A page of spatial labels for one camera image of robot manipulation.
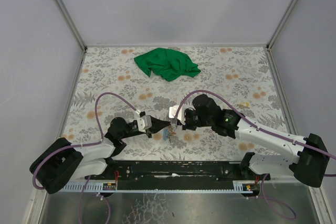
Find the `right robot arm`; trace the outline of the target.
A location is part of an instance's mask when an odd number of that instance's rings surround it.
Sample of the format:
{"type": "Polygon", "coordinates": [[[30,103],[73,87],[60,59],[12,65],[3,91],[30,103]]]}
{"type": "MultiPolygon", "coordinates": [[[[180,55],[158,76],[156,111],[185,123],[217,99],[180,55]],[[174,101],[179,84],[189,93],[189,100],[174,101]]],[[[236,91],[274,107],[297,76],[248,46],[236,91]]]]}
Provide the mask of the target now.
{"type": "Polygon", "coordinates": [[[192,102],[169,108],[169,118],[184,130],[210,127],[220,136],[255,143],[275,152],[275,155],[247,153],[241,161],[257,175],[275,174],[292,176],[314,188],[321,186],[331,155],[322,138],[315,134],[307,137],[284,133],[264,126],[238,112],[232,105],[222,109],[207,94],[200,94],[192,102]]]}

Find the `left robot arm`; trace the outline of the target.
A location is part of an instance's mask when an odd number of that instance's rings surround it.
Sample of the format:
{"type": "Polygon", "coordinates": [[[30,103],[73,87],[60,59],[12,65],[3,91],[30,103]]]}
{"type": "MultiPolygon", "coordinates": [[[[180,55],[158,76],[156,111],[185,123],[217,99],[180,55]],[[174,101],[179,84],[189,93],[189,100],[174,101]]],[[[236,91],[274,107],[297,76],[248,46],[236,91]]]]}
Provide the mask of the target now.
{"type": "Polygon", "coordinates": [[[116,117],[101,141],[72,145],[66,138],[59,138],[31,164],[33,186],[54,194],[71,180],[101,175],[108,167],[107,159],[119,155],[126,147],[124,138],[142,134],[151,138],[170,125],[169,121],[150,115],[132,122],[116,117]]]}

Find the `metal key organizer blue handle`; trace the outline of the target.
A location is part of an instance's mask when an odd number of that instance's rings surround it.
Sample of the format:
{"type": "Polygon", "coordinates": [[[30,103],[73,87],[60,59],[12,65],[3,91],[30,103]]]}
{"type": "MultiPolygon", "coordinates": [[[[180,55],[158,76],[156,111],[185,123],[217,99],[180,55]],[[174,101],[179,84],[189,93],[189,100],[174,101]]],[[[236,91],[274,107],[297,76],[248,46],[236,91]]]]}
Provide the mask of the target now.
{"type": "Polygon", "coordinates": [[[163,129],[163,139],[165,141],[171,142],[171,138],[174,137],[175,135],[176,132],[172,126],[168,126],[163,129]]]}

